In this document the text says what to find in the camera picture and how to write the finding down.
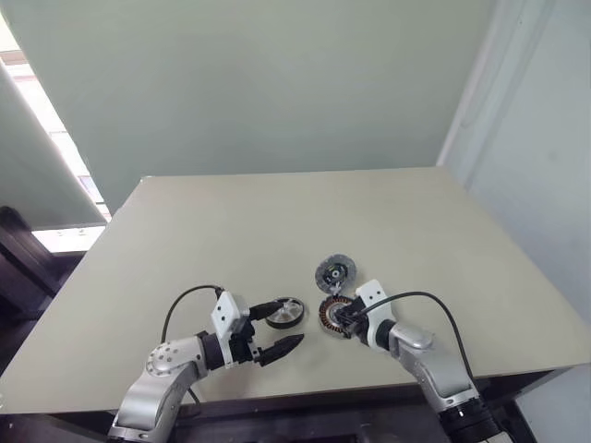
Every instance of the black cable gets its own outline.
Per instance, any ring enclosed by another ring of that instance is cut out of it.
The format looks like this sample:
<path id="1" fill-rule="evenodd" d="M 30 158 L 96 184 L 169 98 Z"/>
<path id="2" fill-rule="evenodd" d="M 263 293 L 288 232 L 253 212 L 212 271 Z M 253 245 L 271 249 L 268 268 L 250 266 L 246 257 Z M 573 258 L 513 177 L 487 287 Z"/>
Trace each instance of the black cable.
<path id="1" fill-rule="evenodd" d="M 462 360 L 464 362 L 465 371 L 468 373 L 468 376 L 470 377 L 470 379 L 474 379 L 474 377 L 472 376 L 472 368 L 470 367 L 470 364 L 468 363 L 468 357 L 465 354 L 465 348 L 464 348 L 464 343 L 462 342 L 462 336 L 460 335 L 460 330 L 458 329 L 458 325 L 455 323 L 455 320 L 453 319 L 452 312 L 450 312 L 448 307 L 432 293 L 425 293 L 423 291 L 411 291 L 409 293 L 398 293 L 397 295 L 390 295 L 389 297 L 386 297 L 383 300 L 379 300 L 378 302 L 374 303 L 373 305 L 370 305 L 370 306 L 362 309 L 361 311 L 359 311 L 358 313 L 356 313 L 354 315 L 354 318 L 364 316 L 369 311 L 373 311 L 377 307 L 385 305 L 386 303 L 393 302 L 394 300 L 399 300 L 401 298 L 411 297 L 414 295 L 421 295 L 421 296 L 430 298 L 435 303 L 437 303 L 441 307 L 441 309 L 443 309 L 443 312 L 445 312 L 445 315 L 447 316 L 447 318 L 450 320 L 450 323 L 452 324 L 453 334 L 455 334 L 455 339 L 458 342 L 458 347 L 460 348 L 460 354 L 462 355 Z"/>
<path id="2" fill-rule="evenodd" d="M 189 288 L 186 291 L 184 291 L 183 293 L 181 293 L 178 297 L 176 297 L 176 300 L 171 304 L 170 308 L 168 309 L 168 313 L 166 314 L 166 319 L 164 320 L 164 326 L 163 326 L 163 333 L 160 336 L 160 343 L 164 343 L 166 341 L 166 334 L 168 332 L 168 323 L 170 323 L 170 317 L 173 314 L 173 311 L 176 308 L 176 305 L 178 305 L 178 302 L 180 302 L 185 295 L 187 295 L 188 293 L 192 293 L 194 291 L 198 291 L 201 289 L 213 289 L 215 291 L 215 298 L 219 299 L 220 298 L 220 294 L 223 292 L 223 288 L 221 286 L 216 286 L 215 284 L 201 284 L 200 286 L 195 286 L 193 288 Z M 195 392 L 193 392 L 193 389 L 189 388 L 187 390 L 188 395 L 191 396 L 191 398 L 193 399 L 193 401 L 195 402 L 195 404 L 197 404 L 199 406 L 199 399 L 197 398 L 197 395 L 195 394 Z"/>
<path id="3" fill-rule="evenodd" d="M 191 396 L 191 398 L 193 399 L 193 401 L 195 402 L 195 405 L 197 406 L 197 411 L 195 413 L 191 413 L 189 415 L 179 415 L 176 417 L 176 421 L 175 421 L 175 427 L 183 427 L 186 425 L 192 425 L 193 424 L 193 420 L 195 420 L 197 417 L 199 417 L 201 415 L 201 409 L 200 409 L 200 403 L 199 403 L 199 399 L 197 398 L 197 395 L 195 395 L 195 392 L 193 392 L 193 389 L 189 388 L 187 390 L 188 395 Z"/>

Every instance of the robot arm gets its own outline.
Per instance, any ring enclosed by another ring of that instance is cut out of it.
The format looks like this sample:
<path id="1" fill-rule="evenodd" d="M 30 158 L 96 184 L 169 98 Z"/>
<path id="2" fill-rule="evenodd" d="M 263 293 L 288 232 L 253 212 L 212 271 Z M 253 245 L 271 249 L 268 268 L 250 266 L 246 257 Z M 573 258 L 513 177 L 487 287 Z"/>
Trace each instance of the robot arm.
<path id="1" fill-rule="evenodd" d="M 359 315 L 387 298 L 377 280 L 356 290 L 356 298 L 335 316 L 344 336 L 357 336 L 377 352 L 388 352 L 418 381 L 452 443 L 511 443 L 480 399 L 462 361 L 445 350 L 435 335 L 398 321 L 384 304 Z"/>
<path id="2" fill-rule="evenodd" d="M 175 424 L 183 397 L 210 371 L 246 361 L 268 365 L 290 353 L 304 338 L 285 337 L 268 349 L 253 341 L 252 320 L 283 306 L 270 302 L 248 308 L 238 295 L 224 291 L 211 313 L 216 333 L 200 334 L 158 345 L 138 380 L 131 385 L 115 417 L 109 441 L 164 443 Z"/>

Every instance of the metal disc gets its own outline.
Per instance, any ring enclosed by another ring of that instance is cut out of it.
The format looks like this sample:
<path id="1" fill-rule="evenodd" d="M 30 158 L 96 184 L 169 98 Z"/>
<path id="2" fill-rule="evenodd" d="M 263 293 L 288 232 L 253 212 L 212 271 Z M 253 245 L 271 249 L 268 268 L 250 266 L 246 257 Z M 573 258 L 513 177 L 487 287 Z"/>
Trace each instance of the metal disc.
<path id="1" fill-rule="evenodd" d="M 350 298 L 341 296 L 331 296 L 322 300 L 318 310 L 318 318 L 322 329 L 333 337 L 339 337 L 343 339 L 344 330 L 334 317 L 334 313 L 342 307 L 351 305 L 352 302 L 353 301 Z"/>
<path id="2" fill-rule="evenodd" d="M 276 329 L 288 329 L 297 325 L 304 318 L 304 304 L 296 298 L 278 298 L 283 307 L 265 318 L 269 326 Z"/>
<path id="3" fill-rule="evenodd" d="M 355 282 L 357 267 L 346 255 L 334 254 L 316 268 L 316 284 L 324 293 L 336 295 Z"/>

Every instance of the beige tabletop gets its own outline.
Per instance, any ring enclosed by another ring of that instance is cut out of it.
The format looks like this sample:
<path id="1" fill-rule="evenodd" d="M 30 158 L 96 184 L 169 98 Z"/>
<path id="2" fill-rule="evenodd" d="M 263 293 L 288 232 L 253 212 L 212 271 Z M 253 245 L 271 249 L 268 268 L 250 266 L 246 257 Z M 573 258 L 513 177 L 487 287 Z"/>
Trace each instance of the beige tabletop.
<path id="1" fill-rule="evenodd" d="M 257 324 L 258 345 L 305 332 L 260 368 L 220 369 L 205 401 L 414 380 L 385 354 L 320 330 L 316 266 L 332 253 L 357 264 L 357 284 L 429 291 L 452 310 L 477 377 L 591 361 L 589 331 L 525 254 L 442 169 L 144 179 L 84 257 L 0 379 L 1 413 L 116 409 L 158 343 L 169 305 L 217 283 L 252 304 L 297 297 L 294 330 Z M 212 331 L 211 293 L 177 308 L 171 338 Z M 400 317 L 457 351 L 440 308 L 395 303 Z"/>

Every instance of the small wheel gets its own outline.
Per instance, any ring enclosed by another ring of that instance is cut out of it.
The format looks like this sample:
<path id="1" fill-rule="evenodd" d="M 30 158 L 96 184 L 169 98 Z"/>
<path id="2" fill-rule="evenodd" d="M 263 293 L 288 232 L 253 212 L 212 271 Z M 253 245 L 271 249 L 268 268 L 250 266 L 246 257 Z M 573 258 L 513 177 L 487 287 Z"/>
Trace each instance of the small wheel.
<path id="1" fill-rule="evenodd" d="M 283 307 L 265 318 L 269 326 L 275 329 L 289 329 L 299 324 L 304 318 L 304 304 L 291 297 L 278 298 L 276 302 L 283 303 Z"/>

